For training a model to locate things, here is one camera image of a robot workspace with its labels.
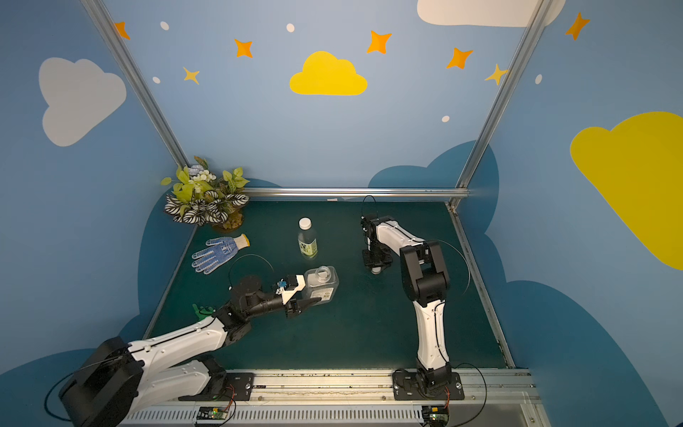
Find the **square clear bottle white label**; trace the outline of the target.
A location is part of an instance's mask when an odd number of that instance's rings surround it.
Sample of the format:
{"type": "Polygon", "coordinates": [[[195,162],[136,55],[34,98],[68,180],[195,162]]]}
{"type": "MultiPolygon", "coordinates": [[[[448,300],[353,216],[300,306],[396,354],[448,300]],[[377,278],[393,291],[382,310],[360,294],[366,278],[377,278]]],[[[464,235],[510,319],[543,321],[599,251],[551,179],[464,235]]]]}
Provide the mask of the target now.
{"type": "Polygon", "coordinates": [[[331,302],[339,286],[339,277],[333,266],[320,266],[304,274],[306,287],[302,291],[305,299],[318,298],[318,305],[331,302]]]}

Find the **round clear bottle green label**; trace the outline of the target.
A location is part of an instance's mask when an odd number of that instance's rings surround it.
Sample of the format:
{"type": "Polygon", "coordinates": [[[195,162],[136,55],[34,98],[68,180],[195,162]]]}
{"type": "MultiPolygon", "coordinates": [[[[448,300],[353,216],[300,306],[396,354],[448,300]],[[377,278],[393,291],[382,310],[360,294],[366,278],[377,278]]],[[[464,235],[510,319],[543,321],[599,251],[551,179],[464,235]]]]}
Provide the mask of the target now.
{"type": "Polygon", "coordinates": [[[317,233],[313,228],[300,230],[298,234],[298,245],[303,257],[314,259],[318,255],[317,233]]]}

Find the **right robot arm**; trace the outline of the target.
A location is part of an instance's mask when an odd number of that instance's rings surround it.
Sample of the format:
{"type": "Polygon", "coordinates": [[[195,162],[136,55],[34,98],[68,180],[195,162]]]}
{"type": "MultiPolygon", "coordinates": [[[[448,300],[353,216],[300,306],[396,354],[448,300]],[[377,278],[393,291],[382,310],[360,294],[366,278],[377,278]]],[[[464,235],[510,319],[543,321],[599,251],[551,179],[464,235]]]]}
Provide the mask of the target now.
{"type": "Polygon", "coordinates": [[[447,386],[452,367],[444,330],[448,268],[439,242],[405,230],[390,216],[363,215],[360,225],[366,248],[364,265],[375,275],[391,267],[398,256],[402,286],[412,302],[418,331],[417,384],[427,394],[447,386]]]}

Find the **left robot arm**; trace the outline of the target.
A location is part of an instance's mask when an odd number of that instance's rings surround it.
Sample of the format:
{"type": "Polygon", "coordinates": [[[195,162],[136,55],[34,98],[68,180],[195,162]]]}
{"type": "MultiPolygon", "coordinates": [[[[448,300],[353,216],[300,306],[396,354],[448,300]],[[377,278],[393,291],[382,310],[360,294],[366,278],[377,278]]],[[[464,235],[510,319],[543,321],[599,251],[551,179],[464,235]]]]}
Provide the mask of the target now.
{"type": "Polygon", "coordinates": [[[127,416],[170,400],[227,400],[242,390],[216,361],[215,350],[236,343],[252,329],[253,318],[284,311],[288,318],[317,304],[302,295],[302,275],[281,279],[272,293],[257,276],[243,278],[231,298],[203,320],[163,336],[102,343],[59,392],[75,426],[117,426],[127,416]]]}

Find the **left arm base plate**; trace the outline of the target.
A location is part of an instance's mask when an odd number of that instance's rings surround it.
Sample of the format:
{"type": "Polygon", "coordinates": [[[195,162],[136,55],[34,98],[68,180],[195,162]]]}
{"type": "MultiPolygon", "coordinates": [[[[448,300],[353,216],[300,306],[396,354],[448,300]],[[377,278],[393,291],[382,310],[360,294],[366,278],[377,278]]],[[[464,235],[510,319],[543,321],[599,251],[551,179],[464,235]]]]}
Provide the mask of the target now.
{"type": "Polygon", "coordinates": [[[254,373],[227,372],[215,375],[197,395],[178,398],[179,401],[249,401],[254,389],[254,373]]]}

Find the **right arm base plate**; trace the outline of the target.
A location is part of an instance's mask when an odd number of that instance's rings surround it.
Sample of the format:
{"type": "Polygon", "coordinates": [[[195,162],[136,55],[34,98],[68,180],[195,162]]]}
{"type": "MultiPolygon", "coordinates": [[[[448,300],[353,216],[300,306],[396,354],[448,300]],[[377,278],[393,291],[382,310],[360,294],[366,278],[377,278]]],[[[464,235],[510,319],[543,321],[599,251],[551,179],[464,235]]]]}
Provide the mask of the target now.
{"type": "Polygon", "coordinates": [[[460,375],[453,371],[447,382],[429,384],[417,371],[397,369],[391,374],[395,400],[464,400],[460,375]]]}

